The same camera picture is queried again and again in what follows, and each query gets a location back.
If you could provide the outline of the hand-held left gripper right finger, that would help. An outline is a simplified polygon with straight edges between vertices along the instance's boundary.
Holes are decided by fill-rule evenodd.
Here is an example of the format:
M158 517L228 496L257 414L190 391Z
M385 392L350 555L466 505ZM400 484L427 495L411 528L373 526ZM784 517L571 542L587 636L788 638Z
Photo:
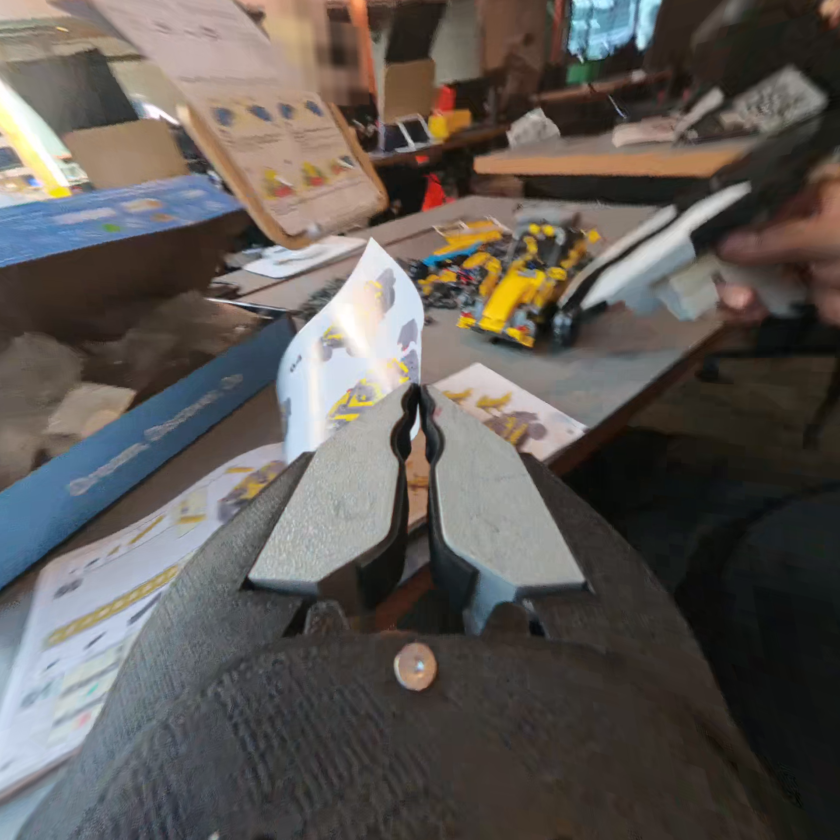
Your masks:
M421 391L428 462L431 571L466 631L500 605L534 614L544 596L587 591L550 504L532 477L542 467L448 399Z

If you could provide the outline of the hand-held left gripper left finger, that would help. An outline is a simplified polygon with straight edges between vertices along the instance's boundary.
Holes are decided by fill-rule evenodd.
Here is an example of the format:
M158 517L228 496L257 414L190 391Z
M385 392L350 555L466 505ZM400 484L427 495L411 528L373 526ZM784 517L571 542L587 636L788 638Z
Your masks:
M370 612L403 576L418 386L401 385L304 458L248 573L256 589Z

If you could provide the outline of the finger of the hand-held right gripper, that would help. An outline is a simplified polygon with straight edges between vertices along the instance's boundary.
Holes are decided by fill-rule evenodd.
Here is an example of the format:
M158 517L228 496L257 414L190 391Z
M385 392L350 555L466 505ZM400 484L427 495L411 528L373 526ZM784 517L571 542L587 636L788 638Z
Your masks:
M596 257L560 299L564 314L643 295L692 261L687 211L659 211Z
M603 250L575 279L575 320L622 303L639 314L658 307L677 320L703 318L717 300L715 261L706 252L754 213L751 182L689 194Z

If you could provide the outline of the toy brick instruction booklet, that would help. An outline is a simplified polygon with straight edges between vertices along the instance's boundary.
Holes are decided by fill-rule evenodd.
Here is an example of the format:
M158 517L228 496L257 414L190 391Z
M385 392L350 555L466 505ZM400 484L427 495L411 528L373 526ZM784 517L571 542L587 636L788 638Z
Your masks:
M67 761L156 604L194 553L299 456L419 382L421 298L371 241L280 361L281 441L238 455L149 516L40 572L2 702L2 799Z

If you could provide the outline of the grey desk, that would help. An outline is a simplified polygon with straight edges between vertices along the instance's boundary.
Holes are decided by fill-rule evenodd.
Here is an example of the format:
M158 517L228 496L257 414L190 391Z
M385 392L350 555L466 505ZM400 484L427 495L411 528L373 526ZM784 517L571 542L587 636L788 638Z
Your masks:
M393 257L420 258L439 245L434 226L485 216L512 226L519 202L508 197L469 196L352 235L372 236ZM604 237L604 245L624 236L655 211L647 206L599 203L568 204L568 208L586 216L584 224ZM291 311L299 309L330 279L349 275L353 265L354 259L346 259L271 286L243 269L228 277L241 292L247 292L241 300ZM590 429L556 456L552 468L559 475L614 437L668 385L692 372L721 335L714 316L680 322L661 309L638 317L614 308L585 324L571 350L538 354L508 343L491 344L477 333L458 329L456 311L438 310L433 317L434 323L425 328L423 336L424 382L436 383L480 363ZM248 400L90 521L56 554L103 539L146 518L233 457L277 441L273 425L277 423L277 400L273 393L272 386ZM35 581L48 560L51 557L2 590L2 692L23 633Z

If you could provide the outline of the person's right hand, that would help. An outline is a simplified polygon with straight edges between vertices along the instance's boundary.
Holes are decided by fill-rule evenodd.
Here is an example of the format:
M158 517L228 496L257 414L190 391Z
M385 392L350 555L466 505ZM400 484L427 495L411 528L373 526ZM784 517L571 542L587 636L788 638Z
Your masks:
M839 180L816 181L770 221L732 231L717 257L735 266L784 266L801 278L824 323L839 326Z

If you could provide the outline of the wooden background table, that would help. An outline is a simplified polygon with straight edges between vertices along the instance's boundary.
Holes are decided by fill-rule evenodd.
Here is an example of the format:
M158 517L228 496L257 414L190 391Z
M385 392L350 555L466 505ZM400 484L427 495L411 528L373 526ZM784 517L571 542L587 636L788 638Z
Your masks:
M742 158L757 137L674 145L643 143L615 147L610 134L552 138L479 155L479 175L518 177L608 176L704 179Z

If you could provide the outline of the yellow toy brick vehicle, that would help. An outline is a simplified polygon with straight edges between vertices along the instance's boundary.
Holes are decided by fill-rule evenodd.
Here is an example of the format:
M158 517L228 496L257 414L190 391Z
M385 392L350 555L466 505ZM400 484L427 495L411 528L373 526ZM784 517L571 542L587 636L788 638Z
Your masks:
M513 228L493 217L439 227L445 244L405 263L426 310L457 311L457 328L533 350L570 348L584 314L566 296L601 248L577 213L521 214Z

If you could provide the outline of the blue cardboard box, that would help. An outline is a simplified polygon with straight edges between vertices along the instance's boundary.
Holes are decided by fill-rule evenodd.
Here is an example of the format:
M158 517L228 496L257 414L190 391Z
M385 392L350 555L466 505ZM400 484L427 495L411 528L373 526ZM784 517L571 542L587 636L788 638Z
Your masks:
M156 302L209 299L245 224L205 175L4 207L2 329L112 340ZM274 381L295 329L283 310L252 312L268 323L250 339L2 490L2 586Z

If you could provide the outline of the crumpled clear plastic bags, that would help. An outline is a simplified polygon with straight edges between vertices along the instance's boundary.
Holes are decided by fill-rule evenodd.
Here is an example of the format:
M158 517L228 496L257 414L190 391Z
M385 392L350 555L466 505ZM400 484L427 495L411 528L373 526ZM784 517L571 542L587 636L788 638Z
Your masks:
M69 343L2 329L2 490L267 323L266 316L188 291L144 308L115 339Z

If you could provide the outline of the clipboard with instruction sheet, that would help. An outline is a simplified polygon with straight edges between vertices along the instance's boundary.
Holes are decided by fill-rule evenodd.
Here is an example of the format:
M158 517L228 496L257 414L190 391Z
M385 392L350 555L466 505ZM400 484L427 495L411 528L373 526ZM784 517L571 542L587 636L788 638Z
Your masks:
M91 2L178 90L178 119L272 242L365 224L387 193L335 105L298 83L236 2Z

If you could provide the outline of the brown cardboard box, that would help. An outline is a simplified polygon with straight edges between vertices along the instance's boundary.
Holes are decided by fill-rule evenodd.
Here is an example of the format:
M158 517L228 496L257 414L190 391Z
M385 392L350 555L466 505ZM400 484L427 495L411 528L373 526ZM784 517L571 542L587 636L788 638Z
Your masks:
M189 175L189 166L166 122L141 119L66 133L71 159L97 190Z

